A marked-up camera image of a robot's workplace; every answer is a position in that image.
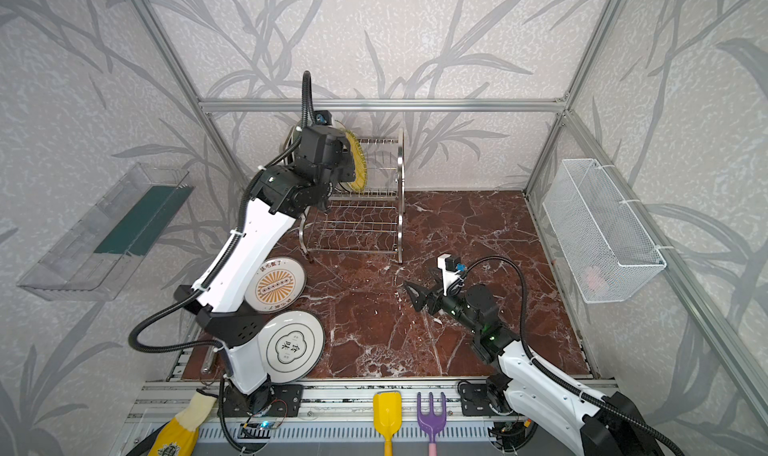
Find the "steel dish rack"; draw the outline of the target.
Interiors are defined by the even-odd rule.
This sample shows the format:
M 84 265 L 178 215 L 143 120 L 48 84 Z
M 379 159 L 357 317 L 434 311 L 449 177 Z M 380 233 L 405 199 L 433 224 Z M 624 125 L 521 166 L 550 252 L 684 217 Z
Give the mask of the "steel dish rack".
M 362 193 L 340 183 L 328 210 L 308 209 L 298 222 L 298 245 L 311 261 L 320 252 L 385 254 L 403 261 L 405 216 L 405 133 L 358 136 L 368 180 Z

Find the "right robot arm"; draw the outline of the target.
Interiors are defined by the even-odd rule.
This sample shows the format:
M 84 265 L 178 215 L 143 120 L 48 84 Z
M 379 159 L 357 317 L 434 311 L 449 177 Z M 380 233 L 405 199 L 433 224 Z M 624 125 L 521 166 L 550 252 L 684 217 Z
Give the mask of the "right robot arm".
M 526 416 L 575 455 L 682 454 L 627 396 L 608 396 L 580 383 L 534 352 L 523 328 L 512 330 L 502 321 L 486 285 L 464 286 L 476 266 L 443 254 L 432 272 L 433 286 L 406 281 L 403 288 L 416 311 L 443 312 L 471 332 L 473 352 L 498 371 L 486 380 L 496 412 Z

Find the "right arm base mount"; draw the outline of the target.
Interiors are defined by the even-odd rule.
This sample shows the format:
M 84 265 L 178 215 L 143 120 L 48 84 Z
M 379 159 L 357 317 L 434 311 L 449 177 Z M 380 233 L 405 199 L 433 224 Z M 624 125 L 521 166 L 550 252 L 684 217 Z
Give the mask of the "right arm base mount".
M 492 401 L 488 396 L 486 383 L 459 380 L 457 392 L 463 416 L 507 416 L 512 413 L 509 407 Z

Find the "orange sunburst plate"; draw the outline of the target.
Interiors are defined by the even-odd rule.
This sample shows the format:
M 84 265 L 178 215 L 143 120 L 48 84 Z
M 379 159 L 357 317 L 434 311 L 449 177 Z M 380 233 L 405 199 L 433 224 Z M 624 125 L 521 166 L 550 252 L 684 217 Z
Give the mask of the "orange sunburst plate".
M 256 271 L 245 292 L 245 302 L 261 313 L 275 313 L 292 305 L 306 285 L 303 266 L 294 258 L 266 260 Z

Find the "white plate black emblem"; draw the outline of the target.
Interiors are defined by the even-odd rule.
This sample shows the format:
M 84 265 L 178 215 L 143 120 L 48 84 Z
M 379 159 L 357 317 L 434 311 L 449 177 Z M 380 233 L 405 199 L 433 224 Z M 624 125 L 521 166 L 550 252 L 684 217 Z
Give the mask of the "white plate black emblem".
M 272 318 L 258 333 L 264 368 L 275 384 L 307 376 L 322 358 L 325 334 L 320 320 L 306 311 Z

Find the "yellow green woven plate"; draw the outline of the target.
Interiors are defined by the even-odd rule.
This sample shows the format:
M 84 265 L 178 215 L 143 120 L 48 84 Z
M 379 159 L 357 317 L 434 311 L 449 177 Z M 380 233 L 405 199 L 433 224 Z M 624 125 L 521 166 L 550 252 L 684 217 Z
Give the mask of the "yellow green woven plate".
M 367 185 L 368 167 L 365 152 L 357 136 L 350 130 L 344 130 L 350 143 L 350 152 L 355 164 L 355 178 L 350 182 L 343 182 L 341 186 L 350 193 L 362 193 Z

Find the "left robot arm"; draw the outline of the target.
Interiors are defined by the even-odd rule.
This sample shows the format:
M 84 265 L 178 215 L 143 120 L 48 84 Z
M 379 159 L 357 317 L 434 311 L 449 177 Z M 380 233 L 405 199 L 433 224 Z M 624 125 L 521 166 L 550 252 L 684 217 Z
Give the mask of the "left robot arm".
M 326 209 L 335 186 L 357 177 L 346 132 L 333 126 L 329 112 L 314 110 L 310 72 L 304 72 L 301 89 L 300 122 L 288 148 L 262 166 L 246 186 L 236 226 L 214 262 L 192 285 L 175 291 L 175 303 L 138 323 L 128 336 L 130 347 L 142 353 L 197 347 L 198 341 L 156 346 L 139 340 L 152 324 L 188 309 L 210 336 L 205 345 L 221 353 L 226 377 L 244 395 L 257 392 L 268 381 L 257 340 L 266 321 L 245 301 L 250 282 L 307 208 Z

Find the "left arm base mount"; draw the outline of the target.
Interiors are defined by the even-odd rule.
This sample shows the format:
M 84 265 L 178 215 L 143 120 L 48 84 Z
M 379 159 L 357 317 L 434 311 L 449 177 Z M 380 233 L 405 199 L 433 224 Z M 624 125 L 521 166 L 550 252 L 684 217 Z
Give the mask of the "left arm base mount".
M 297 417 L 302 401 L 304 386 L 283 384 L 261 387 L 254 394 L 244 396 L 228 383 L 223 393 L 223 414 L 230 417 Z

